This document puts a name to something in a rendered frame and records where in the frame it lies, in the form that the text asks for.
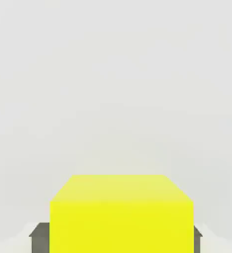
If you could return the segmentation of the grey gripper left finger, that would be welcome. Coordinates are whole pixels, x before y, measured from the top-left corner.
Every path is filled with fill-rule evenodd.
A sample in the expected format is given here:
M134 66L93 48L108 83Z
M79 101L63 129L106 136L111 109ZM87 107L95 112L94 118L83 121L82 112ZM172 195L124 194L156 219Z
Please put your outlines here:
M0 241L0 253L49 253L48 229L28 223L16 235Z

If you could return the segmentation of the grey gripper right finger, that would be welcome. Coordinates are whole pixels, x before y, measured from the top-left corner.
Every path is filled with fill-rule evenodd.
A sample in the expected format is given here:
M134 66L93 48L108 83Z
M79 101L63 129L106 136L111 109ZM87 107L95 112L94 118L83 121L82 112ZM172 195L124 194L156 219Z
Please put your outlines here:
M232 240L215 234L206 224L195 224L194 253L232 253Z

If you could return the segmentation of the small yellow cube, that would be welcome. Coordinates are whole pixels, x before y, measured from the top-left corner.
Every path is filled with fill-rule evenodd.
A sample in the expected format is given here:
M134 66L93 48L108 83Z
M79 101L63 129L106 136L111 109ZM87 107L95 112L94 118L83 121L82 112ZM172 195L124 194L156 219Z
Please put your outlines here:
M164 175L74 175L49 206L49 253L193 253L193 201Z

